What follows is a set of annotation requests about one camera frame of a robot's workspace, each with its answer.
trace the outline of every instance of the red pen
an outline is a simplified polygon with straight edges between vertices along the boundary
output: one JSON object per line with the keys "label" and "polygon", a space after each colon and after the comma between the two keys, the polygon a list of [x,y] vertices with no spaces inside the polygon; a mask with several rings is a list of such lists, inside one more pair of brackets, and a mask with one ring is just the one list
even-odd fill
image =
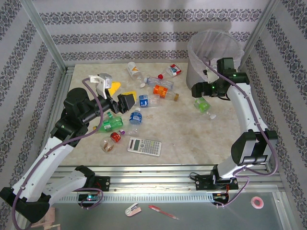
{"label": "red pen", "polygon": [[162,211],[161,208],[159,208],[159,207],[157,207],[157,206],[149,205],[148,208],[150,208],[150,209],[152,209],[152,210],[154,210],[154,211],[156,211],[156,212],[160,212],[160,213],[162,213],[162,214],[164,214],[164,215],[166,215],[166,216],[168,216],[168,217],[170,217],[170,218],[179,219],[179,218],[177,218],[177,217],[175,217],[175,216],[173,216],[173,215],[171,215],[171,214],[168,214],[168,213]]}

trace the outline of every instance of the marble floor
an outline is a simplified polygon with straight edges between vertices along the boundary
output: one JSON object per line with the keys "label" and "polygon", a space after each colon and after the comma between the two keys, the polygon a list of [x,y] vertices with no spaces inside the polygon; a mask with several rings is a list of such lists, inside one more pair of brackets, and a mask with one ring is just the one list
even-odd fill
{"label": "marble floor", "polygon": [[[215,164],[230,156],[232,144],[240,135],[239,123],[232,103],[218,98],[206,97],[212,105],[212,112],[217,115],[214,120],[200,113],[193,105],[194,98],[186,86],[187,63],[177,63],[182,73],[172,79],[174,91],[179,94],[177,102],[161,100],[156,108],[141,109],[143,116],[141,138],[162,142],[160,157],[151,157],[127,151],[129,136],[116,145],[116,148],[105,153],[100,149],[99,142],[110,133],[95,133],[82,139],[77,147],[64,159],[61,165],[147,165],[147,164]],[[152,94],[153,89],[146,86],[138,89],[126,71],[127,64],[95,64],[76,65],[70,89],[83,87],[82,80],[88,75],[108,73],[113,81],[120,81],[121,88],[113,95],[136,90],[139,95]],[[144,76],[157,75],[169,63],[137,64]],[[117,114],[122,117],[127,129],[130,111]],[[100,118],[94,119],[89,131],[98,125]]]}

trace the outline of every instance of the calculator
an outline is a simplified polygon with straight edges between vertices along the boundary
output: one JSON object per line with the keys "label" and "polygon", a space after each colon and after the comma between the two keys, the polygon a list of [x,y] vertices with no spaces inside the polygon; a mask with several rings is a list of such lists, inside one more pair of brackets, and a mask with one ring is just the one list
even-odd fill
{"label": "calculator", "polygon": [[159,157],[161,145],[162,143],[160,141],[130,138],[128,151]]}

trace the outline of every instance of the white cap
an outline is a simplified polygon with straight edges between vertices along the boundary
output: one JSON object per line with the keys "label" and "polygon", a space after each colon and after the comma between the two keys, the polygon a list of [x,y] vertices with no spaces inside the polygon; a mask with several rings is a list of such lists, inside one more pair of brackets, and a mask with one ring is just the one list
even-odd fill
{"label": "white cap", "polygon": [[216,118],[216,114],[211,114],[211,115],[210,115],[210,119],[211,119],[211,120],[213,120],[213,119],[215,119],[215,118]]}

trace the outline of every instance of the yellow object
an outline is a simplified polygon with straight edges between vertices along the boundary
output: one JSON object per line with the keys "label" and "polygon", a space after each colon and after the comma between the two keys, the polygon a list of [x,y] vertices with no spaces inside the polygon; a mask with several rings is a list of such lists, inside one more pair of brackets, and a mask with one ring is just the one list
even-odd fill
{"label": "yellow object", "polygon": [[108,89],[110,96],[112,96],[113,94],[115,94],[115,92],[120,88],[120,82],[118,81],[114,81],[112,82],[112,87],[110,89]]}
{"label": "yellow object", "polygon": [[136,91],[130,91],[130,92],[122,93],[122,95],[129,95],[129,94],[133,94],[134,101],[136,102]]}

